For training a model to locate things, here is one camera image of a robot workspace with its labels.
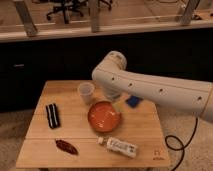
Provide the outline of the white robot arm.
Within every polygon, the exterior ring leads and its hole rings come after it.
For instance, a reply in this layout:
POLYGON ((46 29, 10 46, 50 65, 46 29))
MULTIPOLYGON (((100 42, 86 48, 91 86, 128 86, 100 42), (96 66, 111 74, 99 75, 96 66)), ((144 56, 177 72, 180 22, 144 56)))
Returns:
POLYGON ((184 110, 213 123, 213 83, 128 72, 127 59, 110 51, 93 69, 92 79, 104 96, 117 100, 123 92, 156 104, 184 110))

